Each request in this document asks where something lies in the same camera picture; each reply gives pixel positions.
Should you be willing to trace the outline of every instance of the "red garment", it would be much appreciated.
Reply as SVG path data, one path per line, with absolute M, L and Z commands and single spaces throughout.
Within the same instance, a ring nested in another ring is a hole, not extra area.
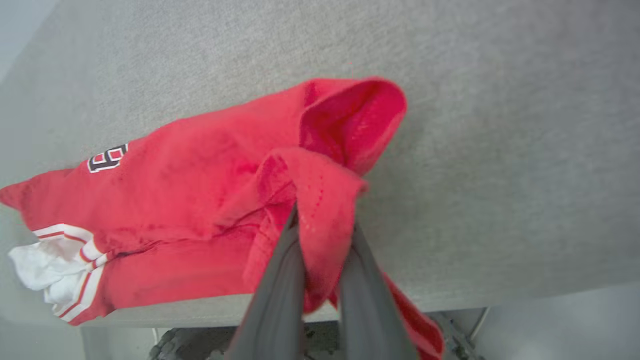
M 311 312 L 337 283 L 367 188 L 360 176 L 405 111 L 384 79 L 315 79 L 176 120 L 75 169 L 8 186 L 0 201 L 41 240 L 77 244 L 73 261 L 86 271 L 54 307 L 77 325 L 123 307 L 252 292 L 297 199 Z M 389 285 L 424 358 L 439 358 L 437 327 Z

